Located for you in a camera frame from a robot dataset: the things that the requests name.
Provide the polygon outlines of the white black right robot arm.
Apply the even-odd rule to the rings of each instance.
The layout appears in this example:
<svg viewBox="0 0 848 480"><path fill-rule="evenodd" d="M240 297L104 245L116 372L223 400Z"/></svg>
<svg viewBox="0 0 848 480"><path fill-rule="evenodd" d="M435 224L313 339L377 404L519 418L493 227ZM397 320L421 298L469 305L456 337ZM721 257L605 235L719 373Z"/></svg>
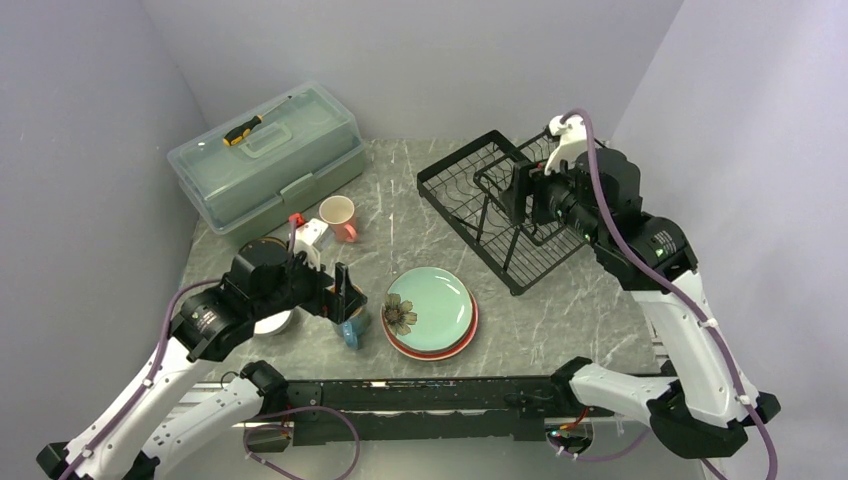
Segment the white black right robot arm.
<svg viewBox="0 0 848 480"><path fill-rule="evenodd" d="M622 152L594 148L549 174L516 159L499 196L514 223L558 223L581 234L637 302L674 369L669 377L638 377L578 357L553 374L551 401L564 415L599 407L637 420L685 459L728 458L747 442L747 429L767 423L780 405L733 359L690 243L675 222L644 211L640 183L639 168Z"/></svg>

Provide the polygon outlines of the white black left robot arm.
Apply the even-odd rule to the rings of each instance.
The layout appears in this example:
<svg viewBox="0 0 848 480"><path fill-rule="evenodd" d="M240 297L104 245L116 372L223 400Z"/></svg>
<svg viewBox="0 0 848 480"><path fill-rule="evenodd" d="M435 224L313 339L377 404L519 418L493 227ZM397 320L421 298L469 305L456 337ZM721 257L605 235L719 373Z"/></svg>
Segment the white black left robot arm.
<svg viewBox="0 0 848 480"><path fill-rule="evenodd" d="M171 422L183 396L239 345L259 321L300 307L341 324L367 297L337 263L312 267L270 238L249 243L219 279L180 289L166 309L146 365L82 433L46 445L36 462L50 479L152 479L181 461L212 432L289 406L287 380L265 361L245 365L229 386Z"/></svg>

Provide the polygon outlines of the black wire dish rack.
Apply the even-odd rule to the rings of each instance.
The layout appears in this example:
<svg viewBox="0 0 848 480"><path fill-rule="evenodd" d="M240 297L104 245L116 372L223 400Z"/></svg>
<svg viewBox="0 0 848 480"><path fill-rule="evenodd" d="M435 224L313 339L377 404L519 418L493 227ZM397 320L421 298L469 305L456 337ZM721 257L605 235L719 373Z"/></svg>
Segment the black wire dish rack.
<svg viewBox="0 0 848 480"><path fill-rule="evenodd" d="M514 296L586 244L557 221L533 222L532 191L513 181L519 168L546 161L556 145L545 133L516 145L492 130L417 174L419 195Z"/></svg>

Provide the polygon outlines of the light blue flower plate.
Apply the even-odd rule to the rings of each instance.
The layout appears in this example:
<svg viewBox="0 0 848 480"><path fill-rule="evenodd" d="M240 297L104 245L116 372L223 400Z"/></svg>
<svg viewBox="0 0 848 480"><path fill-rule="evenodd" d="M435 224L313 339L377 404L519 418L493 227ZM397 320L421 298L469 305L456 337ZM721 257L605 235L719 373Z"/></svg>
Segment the light blue flower plate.
<svg viewBox="0 0 848 480"><path fill-rule="evenodd" d="M453 273L417 267L390 284L381 316L394 344L416 354L434 355L458 346L471 333L477 308L472 293Z"/></svg>

